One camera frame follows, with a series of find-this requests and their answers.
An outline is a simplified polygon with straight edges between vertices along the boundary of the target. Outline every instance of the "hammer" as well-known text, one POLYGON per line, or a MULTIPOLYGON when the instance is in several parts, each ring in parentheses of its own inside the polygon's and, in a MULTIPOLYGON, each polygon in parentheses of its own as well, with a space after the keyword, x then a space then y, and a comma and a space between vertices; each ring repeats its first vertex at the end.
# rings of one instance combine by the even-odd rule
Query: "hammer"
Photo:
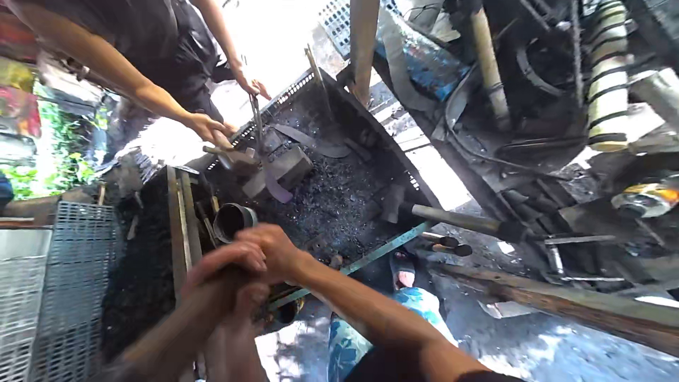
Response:
POLYGON ((408 203, 405 201, 405 187, 393 184, 382 202, 382 219, 390 223, 397 223, 399 212, 420 216, 434 222, 448 223, 455 227, 490 235, 508 243, 521 243, 526 238, 528 231, 523 224, 516 222, 501 222, 495 219, 408 203))

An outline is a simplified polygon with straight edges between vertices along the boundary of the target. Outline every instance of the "forearm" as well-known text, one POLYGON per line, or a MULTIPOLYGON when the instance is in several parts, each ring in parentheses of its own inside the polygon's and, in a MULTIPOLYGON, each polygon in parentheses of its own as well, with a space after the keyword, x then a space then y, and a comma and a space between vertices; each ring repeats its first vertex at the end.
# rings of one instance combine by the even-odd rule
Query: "forearm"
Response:
POLYGON ((161 117, 183 124, 188 124, 187 121, 191 117, 191 113, 181 107, 170 93, 151 82, 135 89, 122 89, 122 92, 161 117))
POLYGON ((416 313, 315 259, 303 260, 295 278, 375 345, 447 342, 416 313))
POLYGON ((224 54, 226 54, 231 68, 241 67, 242 63, 236 51, 236 44, 234 44, 234 40, 231 38, 231 34, 226 27, 222 9, 219 5, 217 5, 215 0, 191 0, 191 2, 200 10, 205 24, 207 24, 208 29, 210 29, 224 54))

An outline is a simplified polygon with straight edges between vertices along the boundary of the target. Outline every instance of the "wire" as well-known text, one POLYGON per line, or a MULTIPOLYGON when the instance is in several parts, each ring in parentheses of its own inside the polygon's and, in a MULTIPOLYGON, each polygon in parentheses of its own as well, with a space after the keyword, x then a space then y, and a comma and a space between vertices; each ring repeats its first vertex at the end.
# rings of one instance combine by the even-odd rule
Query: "wire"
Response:
POLYGON ((403 12, 403 14, 406 15, 406 14, 407 14, 408 12, 410 12, 410 11, 413 11, 413 10, 420 10, 420 13, 418 13, 417 16, 413 17, 412 20, 410 20, 410 21, 415 21, 416 18, 420 17, 420 15, 422 14, 422 12, 424 12, 424 11, 426 11, 426 10, 435 9, 435 8, 437 8, 437 7, 439 7, 439 3, 431 3, 431 4, 421 5, 421 6, 419 6, 419 7, 410 8, 409 10, 403 12))

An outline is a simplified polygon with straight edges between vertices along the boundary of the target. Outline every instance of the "foot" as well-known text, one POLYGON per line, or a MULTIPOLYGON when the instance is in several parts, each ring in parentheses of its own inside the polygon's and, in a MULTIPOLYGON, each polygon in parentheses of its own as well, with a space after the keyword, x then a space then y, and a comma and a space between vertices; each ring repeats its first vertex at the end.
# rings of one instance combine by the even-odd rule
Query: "foot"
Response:
POLYGON ((391 272, 394 279, 394 289, 412 288, 415 283, 415 266, 408 255, 396 251, 390 258, 391 272))

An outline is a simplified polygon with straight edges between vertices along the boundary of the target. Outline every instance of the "hammer handle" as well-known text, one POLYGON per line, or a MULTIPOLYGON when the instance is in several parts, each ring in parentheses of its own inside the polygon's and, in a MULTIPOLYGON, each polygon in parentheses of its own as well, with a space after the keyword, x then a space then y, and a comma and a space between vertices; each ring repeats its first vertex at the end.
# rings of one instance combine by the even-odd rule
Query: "hammer handle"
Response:
POLYGON ((249 279, 246 271, 229 265, 199 285, 169 317, 123 352, 122 367, 144 381, 176 379, 233 311, 236 291, 249 279))
POLYGON ((427 220, 448 223, 452 226, 485 233, 486 235, 496 236, 500 230, 500 222, 495 219, 449 212, 424 205, 413 205, 410 212, 427 220))

